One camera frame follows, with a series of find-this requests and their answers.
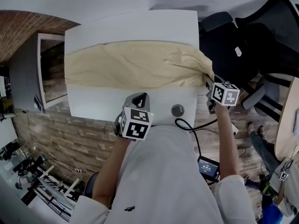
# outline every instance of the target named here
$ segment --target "chair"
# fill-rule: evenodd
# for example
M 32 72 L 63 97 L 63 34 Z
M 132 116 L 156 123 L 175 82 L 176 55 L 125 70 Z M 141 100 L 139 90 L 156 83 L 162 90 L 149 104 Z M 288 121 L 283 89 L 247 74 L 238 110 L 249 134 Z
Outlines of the chair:
M 93 186 L 94 186 L 95 180 L 97 179 L 98 175 L 99 175 L 99 172 L 96 172 L 90 176 L 90 178 L 88 179 L 88 181 L 86 183 L 85 189 L 84 189 L 84 193 L 83 193 L 84 196 L 89 197 L 89 198 L 93 197 Z M 108 207 L 110 210 L 112 207 L 113 200 L 115 198 L 115 193 L 114 193 L 113 197 L 111 198 L 110 206 Z
M 254 14 L 236 18 L 217 13 L 200 24 L 200 50 L 213 62 L 215 74 L 244 88 L 249 95 L 241 102 L 244 109 L 255 107 L 260 115 L 279 122 L 279 86 L 290 81 L 271 76 L 280 73 L 299 77 L 299 17 L 289 0 L 268 0 Z M 248 82 L 260 72 L 255 89 Z

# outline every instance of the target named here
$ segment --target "brick wall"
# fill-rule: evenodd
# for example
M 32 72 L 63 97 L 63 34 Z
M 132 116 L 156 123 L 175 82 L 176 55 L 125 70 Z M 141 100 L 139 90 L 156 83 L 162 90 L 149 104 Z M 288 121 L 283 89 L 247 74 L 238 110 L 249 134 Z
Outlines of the brick wall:
M 78 23 L 44 14 L 0 11 L 0 63 L 7 61 L 35 31 L 64 35 Z

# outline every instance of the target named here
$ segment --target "beige cloth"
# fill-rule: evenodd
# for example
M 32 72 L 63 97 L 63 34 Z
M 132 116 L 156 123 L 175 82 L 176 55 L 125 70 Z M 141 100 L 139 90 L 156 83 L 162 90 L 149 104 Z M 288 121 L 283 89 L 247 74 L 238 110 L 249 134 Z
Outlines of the beige cloth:
M 64 57 L 67 84 L 127 90 L 166 85 L 201 86 L 214 79 L 212 62 L 201 51 L 172 42 L 114 42 Z

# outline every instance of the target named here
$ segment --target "display screen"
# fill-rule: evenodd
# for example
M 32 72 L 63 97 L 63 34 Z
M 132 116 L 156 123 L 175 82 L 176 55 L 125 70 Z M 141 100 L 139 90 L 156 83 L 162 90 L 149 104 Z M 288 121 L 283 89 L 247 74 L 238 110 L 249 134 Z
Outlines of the display screen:
M 199 171 L 202 174 L 209 175 L 211 177 L 215 176 L 215 173 L 217 171 L 218 166 L 211 164 L 210 162 L 207 162 L 205 160 L 200 159 L 198 162 Z

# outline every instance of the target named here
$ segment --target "shirt sleeve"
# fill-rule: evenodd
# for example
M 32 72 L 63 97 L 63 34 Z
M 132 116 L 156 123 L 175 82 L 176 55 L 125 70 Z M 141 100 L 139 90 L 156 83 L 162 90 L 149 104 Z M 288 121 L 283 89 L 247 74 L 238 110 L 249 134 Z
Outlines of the shirt sleeve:
M 103 224 L 109 209 L 86 196 L 80 196 L 71 214 L 70 224 Z
M 256 224 L 251 200 L 239 175 L 222 179 L 216 186 L 215 199 L 226 224 Z
M 274 197 L 272 199 L 273 204 L 277 206 L 277 208 L 282 212 L 282 214 L 286 217 L 292 217 L 296 212 L 294 209 L 296 209 L 293 205 L 291 205 L 285 197 L 281 200 L 280 204 L 277 205 L 277 197 Z

